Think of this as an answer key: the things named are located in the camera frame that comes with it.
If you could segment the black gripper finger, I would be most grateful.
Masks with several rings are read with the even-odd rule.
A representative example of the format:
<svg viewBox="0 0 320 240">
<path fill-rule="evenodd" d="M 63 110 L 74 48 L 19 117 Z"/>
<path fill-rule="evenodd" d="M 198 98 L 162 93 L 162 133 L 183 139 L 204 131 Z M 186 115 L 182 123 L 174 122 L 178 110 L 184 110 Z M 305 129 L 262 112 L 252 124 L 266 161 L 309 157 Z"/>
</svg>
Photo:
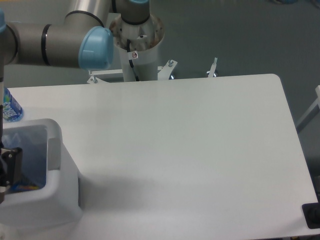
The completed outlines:
<svg viewBox="0 0 320 240">
<path fill-rule="evenodd" d="M 0 149 L 0 203 L 8 189 L 22 178 L 23 150 L 20 147 Z"/>
</svg>

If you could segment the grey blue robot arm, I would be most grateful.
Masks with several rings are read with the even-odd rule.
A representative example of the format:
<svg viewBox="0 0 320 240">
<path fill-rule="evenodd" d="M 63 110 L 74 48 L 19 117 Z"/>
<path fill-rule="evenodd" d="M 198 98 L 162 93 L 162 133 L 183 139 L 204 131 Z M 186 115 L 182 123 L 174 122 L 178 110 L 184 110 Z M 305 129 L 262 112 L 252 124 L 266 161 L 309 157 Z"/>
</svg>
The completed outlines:
<svg viewBox="0 0 320 240">
<path fill-rule="evenodd" d="M 73 0 L 62 25 L 7 22 L 0 12 L 0 92 L 5 66 L 34 65 L 105 70 L 113 60 L 113 35 L 105 27 L 109 13 L 130 26 L 150 17 L 148 0 Z"/>
</svg>

